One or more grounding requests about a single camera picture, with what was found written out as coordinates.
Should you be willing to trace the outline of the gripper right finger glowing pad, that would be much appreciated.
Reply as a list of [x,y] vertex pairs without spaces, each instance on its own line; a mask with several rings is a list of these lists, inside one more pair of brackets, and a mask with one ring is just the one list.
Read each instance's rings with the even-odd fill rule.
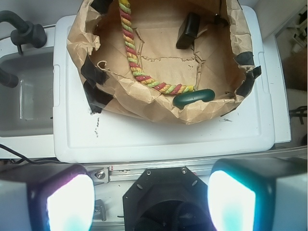
[[298,157],[223,158],[207,200],[218,231],[306,231],[308,162]]

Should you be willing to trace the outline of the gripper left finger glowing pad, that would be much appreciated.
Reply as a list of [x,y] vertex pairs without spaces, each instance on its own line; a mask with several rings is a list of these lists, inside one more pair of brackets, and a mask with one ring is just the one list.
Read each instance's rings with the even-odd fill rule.
[[24,164],[0,168],[2,231],[88,231],[94,184],[80,164]]

